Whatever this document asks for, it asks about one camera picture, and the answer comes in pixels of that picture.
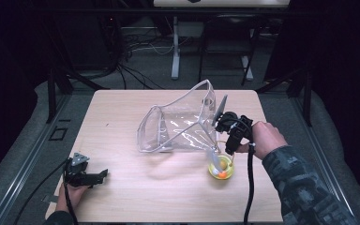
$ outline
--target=wire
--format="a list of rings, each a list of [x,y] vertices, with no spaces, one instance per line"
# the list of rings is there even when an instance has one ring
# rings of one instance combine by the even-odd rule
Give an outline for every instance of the wire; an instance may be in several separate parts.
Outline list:
[[[250,212],[250,208],[251,208],[251,205],[253,202],[253,196],[254,196],[253,155],[255,153],[255,150],[254,150],[253,132],[252,132],[252,128],[249,127],[246,123],[244,123],[240,119],[227,118],[220,122],[225,123],[227,121],[234,121],[237,123],[241,123],[249,131],[249,150],[247,151],[247,177],[249,180],[249,196],[247,198],[247,208],[245,209],[245,214],[244,214],[244,224],[247,225],[249,212]]]
[[[20,216],[22,215],[25,206],[30,202],[31,198],[34,196],[34,194],[37,192],[37,190],[43,185],[43,183],[45,183],[45,181],[47,179],[49,179],[49,177],[51,177],[58,169],[60,169],[61,166],[63,166],[64,163],[67,162],[67,159],[64,160],[62,163],[60,163],[60,165],[58,165],[51,173],[49,173],[49,175],[47,175],[40,183],[39,185],[34,189],[34,191],[28,196],[27,200],[25,201],[25,203],[22,205],[22,209],[20,210],[19,214],[16,216],[16,219],[14,220],[13,224],[17,224],[19,222]]]
[[[138,50],[154,49],[156,53],[165,54],[165,53],[169,53],[172,50],[173,44],[172,44],[172,46],[158,46],[158,47],[156,47],[154,45],[154,44],[158,44],[159,42],[162,42],[162,40],[157,41],[156,39],[154,39],[154,40],[150,40],[150,41],[146,41],[146,42],[139,42],[139,43],[129,44],[128,47],[127,47],[128,48],[127,51],[128,51],[128,53],[131,54],[131,53],[136,52]],[[148,47],[148,48],[139,48],[141,46],[150,46],[150,47]],[[159,52],[158,50],[156,50],[158,48],[171,48],[171,49],[168,52]]]
[[[143,35],[128,35],[125,37],[125,44],[127,46],[127,51],[129,53],[131,53],[132,49],[138,48],[139,46],[148,46],[149,44],[153,44],[153,43],[159,43],[159,42],[166,42],[165,40],[168,40],[168,43],[172,43],[172,41],[170,41],[170,39],[168,37],[163,37],[163,36],[155,36],[153,38],[150,39],[145,39],[143,41],[139,41],[139,37],[142,37]]]
[[[171,27],[171,23],[169,22],[169,20],[168,20],[168,18],[167,17],[165,17],[165,20],[166,20],[166,23],[168,24],[168,26],[169,26],[169,29],[171,29],[171,32],[172,32],[172,34],[174,33],[174,31],[172,30],[172,27]]]
[[[66,165],[63,167],[64,193],[66,195],[67,208],[68,208],[69,213],[72,216],[73,223],[74,223],[74,225],[78,225],[78,219],[77,219],[77,217],[75,215],[74,208],[72,207],[71,199],[69,198],[69,193],[68,193],[68,183],[70,183],[71,179],[66,181],[66,177],[67,177],[66,171],[67,171],[67,167],[68,167],[68,164],[70,163],[70,161],[71,160],[67,159],[66,160]]]
[[[86,79],[94,80],[94,79],[97,79],[97,78],[106,77],[106,76],[112,74],[114,71],[115,71],[115,69],[113,67],[110,67],[110,68],[105,69],[104,71],[101,71],[98,74],[84,75],[84,74],[81,74],[81,72],[80,72],[80,74]]]
[[[124,82],[124,90],[127,90],[127,81],[125,80],[125,75],[124,73],[122,72],[122,68],[121,68],[122,65],[118,65],[118,72],[121,74],[122,76],[122,81]]]
[[[159,47],[155,47],[154,45],[152,44],[149,44],[151,46],[151,48],[140,48],[140,49],[135,49],[135,50],[132,50],[132,52],[136,52],[136,51],[140,51],[140,50],[151,50],[153,49],[156,53],[158,54],[167,54],[167,53],[170,53],[173,49],[173,45],[171,47],[165,47],[165,46],[159,46]],[[168,49],[170,48],[167,52],[159,52],[157,49]]]
[[[149,86],[149,85],[147,85],[145,83],[145,79],[146,79],[146,80],[150,81],[152,84],[154,84],[155,86],[157,86],[158,88],[165,89],[165,88],[161,87],[160,85],[158,85],[157,83],[155,83],[154,81],[152,81],[149,77],[143,75],[140,71],[138,71],[138,70],[136,70],[134,68],[126,67],[125,65],[122,65],[122,64],[119,64],[119,67],[120,67],[121,75],[123,75],[123,73],[122,73],[122,69],[123,69],[124,71],[129,73],[131,76],[133,76],[139,83],[141,83],[144,88],[146,87],[146,88],[151,89],[151,90],[154,89],[154,88],[152,88],[151,86]],[[142,81],[133,72],[138,73],[139,75],[141,75],[142,76]]]

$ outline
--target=black chair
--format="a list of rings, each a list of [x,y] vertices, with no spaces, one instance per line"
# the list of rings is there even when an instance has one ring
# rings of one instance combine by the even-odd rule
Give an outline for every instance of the black chair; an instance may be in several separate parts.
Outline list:
[[[253,58],[256,43],[261,31],[267,23],[268,20],[261,15],[228,14],[218,15],[214,19],[206,22],[201,36],[199,82],[202,79],[203,68],[243,69],[244,76],[241,84],[244,85],[250,69],[250,62]],[[204,66],[203,61],[206,60],[205,56],[207,56],[207,54],[239,56],[240,65],[242,66]],[[242,62],[242,57],[247,57],[246,65]]]

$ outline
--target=wooden table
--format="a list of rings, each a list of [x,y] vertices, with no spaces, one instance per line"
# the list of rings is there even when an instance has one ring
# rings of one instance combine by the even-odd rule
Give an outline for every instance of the wooden table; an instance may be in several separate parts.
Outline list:
[[[236,154],[234,174],[217,180],[203,152],[140,153],[136,131],[151,106],[166,104],[186,90],[97,91],[70,157],[90,157],[87,173],[109,170],[104,183],[84,194],[80,222],[239,222],[248,201],[247,154]],[[217,105],[228,94],[226,111],[265,121],[254,91],[215,90]],[[222,141],[227,134],[221,134]],[[282,221],[280,202],[262,163],[254,160],[255,196],[250,222]],[[46,213],[54,210],[51,203]]]

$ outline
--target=person's right hand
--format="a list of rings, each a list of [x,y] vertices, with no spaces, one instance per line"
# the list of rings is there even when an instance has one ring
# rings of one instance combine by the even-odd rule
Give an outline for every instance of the person's right hand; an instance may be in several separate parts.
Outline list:
[[[257,122],[253,125],[253,139],[256,143],[255,156],[261,160],[273,150],[288,145],[285,138],[276,127],[270,123]],[[249,144],[243,144],[238,147],[237,153],[246,153],[249,150]]]

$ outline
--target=black cable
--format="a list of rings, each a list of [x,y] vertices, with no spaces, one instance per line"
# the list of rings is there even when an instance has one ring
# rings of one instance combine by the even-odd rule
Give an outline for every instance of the black cable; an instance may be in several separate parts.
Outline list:
[[[71,199],[69,198],[69,194],[68,194],[68,183],[70,182],[70,180],[66,181],[66,176],[67,176],[66,171],[67,171],[67,168],[68,168],[68,165],[70,162],[71,162],[71,160],[67,159],[66,165],[63,167],[64,193],[66,194],[67,208],[68,208],[69,213],[72,216],[73,223],[74,223],[74,225],[78,225],[78,219],[75,215],[74,208],[72,207]]]
[[[140,71],[138,71],[138,70],[136,70],[136,69],[134,69],[134,68],[131,68],[131,67],[126,67],[126,66],[124,66],[124,65],[122,65],[122,67],[125,67],[125,68],[127,68],[127,69],[129,69],[129,70],[132,70],[132,71],[134,71],[134,72],[139,73],[141,76],[143,76],[144,78],[146,78],[148,81],[150,81],[151,83],[153,83],[155,86],[159,87],[160,89],[165,89],[165,88],[161,87],[160,85],[156,84],[155,82],[153,82],[149,77],[143,75]]]
[[[166,39],[167,39],[166,37],[156,37],[156,38],[153,38],[150,40],[145,40],[143,42],[139,42],[138,44],[135,44],[131,47],[127,47],[127,54],[130,55],[130,57],[131,57],[131,55],[133,55],[133,52],[139,50],[140,47],[142,47],[142,46],[151,46],[151,49],[155,49],[156,52],[157,52],[156,48],[173,48],[173,41],[171,39],[168,40],[168,43],[171,43],[172,46],[156,46],[157,44],[159,44],[159,42],[163,42]],[[193,40],[194,40],[193,37],[187,37],[185,40],[179,39],[179,42],[180,42],[179,45],[182,45],[182,46],[185,46],[185,44],[191,45]]]
[[[142,76],[142,78],[143,78],[143,82],[142,82],[142,81],[140,81],[140,79],[139,79],[136,75],[134,75],[127,67],[121,65],[121,68],[122,68],[124,71],[126,71],[128,74],[130,74],[131,76],[133,76],[139,83],[141,83],[143,88],[146,87],[146,88],[148,88],[148,89],[150,89],[150,90],[153,90],[153,89],[154,89],[154,88],[148,86],[147,83],[145,83],[145,78],[144,78],[144,76]]]
[[[168,40],[168,43],[172,43],[173,41],[168,38],[168,37],[163,37],[163,36],[158,36],[158,37],[153,37],[151,39],[146,39],[146,40],[139,40],[139,37],[141,37],[143,35],[128,35],[125,37],[125,43],[126,43],[126,49],[127,49],[127,58],[130,58],[133,55],[133,51],[138,50],[141,46],[153,46],[156,44],[159,44],[159,42],[163,42],[165,40]]]
[[[249,197],[247,199],[247,208],[244,214],[244,224],[248,224],[248,217],[250,208],[253,202],[254,196],[254,179],[253,179],[253,154],[255,153],[254,150],[254,142],[249,140],[249,150],[247,152],[247,176],[249,179]]]
[[[108,75],[112,74],[114,71],[115,71],[115,69],[113,67],[109,67],[109,68],[105,69],[104,71],[101,71],[98,74],[82,75],[82,76],[88,80],[94,80],[97,78],[107,77]]]
[[[61,166],[63,166],[64,163],[67,162],[67,159],[64,160],[62,163],[60,163],[60,165],[57,166],[57,168],[55,168],[51,173],[49,173],[49,175],[47,175],[40,183],[39,185],[34,189],[34,191],[30,194],[30,196],[27,198],[27,200],[25,201],[25,203],[22,205],[22,209],[20,210],[19,214],[17,215],[16,219],[14,220],[13,224],[16,225],[17,222],[19,222],[20,216],[22,215],[25,206],[28,204],[28,202],[30,202],[31,198],[34,196],[34,194],[37,192],[37,190],[43,185],[43,183],[45,183],[45,181],[47,179],[49,179],[49,177],[51,177],[58,169],[60,169]]]
[[[124,90],[127,90],[128,87],[127,87],[127,81],[125,80],[125,75],[124,73],[122,72],[122,69],[121,69],[121,66],[118,65],[118,72],[121,74],[122,76],[122,81],[124,82]]]
[[[234,121],[234,122],[241,123],[248,129],[248,131],[250,133],[249,150],[247,151],[247,177],[249,180],[249,197],[247,198],[247,208],[245,209],[245,214],[244,214],[244,224],[247,225],[249,212],[250,212],[250,208],[251,208],[251,205],[253,202],[253,196],[254,196],[253,155],[255,153],[255,150],[254,150],[255,143],[253,141],[252,128],[249,127],[246,123],[244,123],[244,121],[242,121],[240,119],[227,118],[227,119],[221,120],[220,122],[225,123],[227,121]]]

